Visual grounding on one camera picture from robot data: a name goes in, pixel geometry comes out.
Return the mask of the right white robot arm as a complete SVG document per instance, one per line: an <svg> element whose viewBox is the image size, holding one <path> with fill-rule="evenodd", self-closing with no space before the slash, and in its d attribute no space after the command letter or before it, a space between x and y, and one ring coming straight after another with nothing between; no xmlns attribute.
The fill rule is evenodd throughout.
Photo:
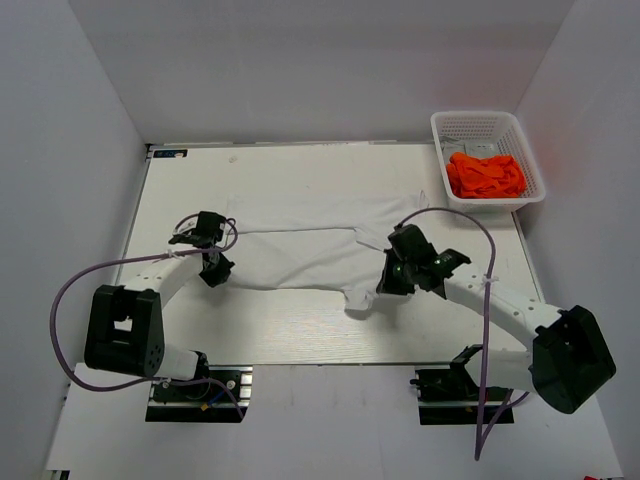
<svg viewBox="0 0 640 480"><path fill-rule="evenodd" d="M408 296L421 289L481 315L521 345L521 351L466 347L446 368L424 369L414 385L426 402L478 398L487 388L535 393L571 414L616 374L595 316L541 303L482 274L466 255L437 252L415 225L389 235L377 290Z"/></svg>

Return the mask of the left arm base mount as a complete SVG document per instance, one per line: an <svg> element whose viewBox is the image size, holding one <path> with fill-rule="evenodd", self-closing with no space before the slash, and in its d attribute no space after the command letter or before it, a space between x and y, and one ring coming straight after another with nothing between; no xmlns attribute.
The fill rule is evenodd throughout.
<svg viewBox="0 0 640 480"><path fill-rule="evenodd" d="M237 424L249 407L252 366L210 366L208 375L223 384L174 386L155 382L150 389L148 423Z"/></svg>

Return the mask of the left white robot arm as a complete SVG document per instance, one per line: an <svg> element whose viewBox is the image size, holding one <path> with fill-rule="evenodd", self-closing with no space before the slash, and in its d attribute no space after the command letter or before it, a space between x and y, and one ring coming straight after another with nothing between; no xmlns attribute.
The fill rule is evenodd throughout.
<svg viewBox="0 0 640 480"><path fill-rule="evenodd" d="M199 399L211 387L205 356L165 341L163 310L193 279L211 287L225 283L234 263L224 256L230 246L223 237L237 239L235 221L201 211L193 227L173 234L171 249L122 285L103 285L93 296L84 360L88 367L137 376L177 381L188 398Z"/></svg>

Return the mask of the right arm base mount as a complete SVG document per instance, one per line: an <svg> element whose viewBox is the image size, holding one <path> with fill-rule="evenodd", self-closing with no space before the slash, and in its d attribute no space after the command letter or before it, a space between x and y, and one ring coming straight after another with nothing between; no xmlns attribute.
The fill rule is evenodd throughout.
<svg viewBox="0 0 640 480"><path fill-rule="evenodd" d="M418 399L421 426L475 425L479 385L465 367L481 358L480 345L466 347L449 363L419 366L409 381Z"/></svg>

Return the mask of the white t shirt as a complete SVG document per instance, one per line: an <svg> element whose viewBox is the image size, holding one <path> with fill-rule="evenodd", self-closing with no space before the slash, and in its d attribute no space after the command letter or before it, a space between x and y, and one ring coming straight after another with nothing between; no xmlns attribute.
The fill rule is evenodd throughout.
<svg viewBox="0 0 640 480"><path fill-rule="evenodd" d="M427 207L423 191L408 195L231 195L227 214L238 240L230 285L251 290L313 289L343 294L345 308L372 308L389 235Z"/></svg>

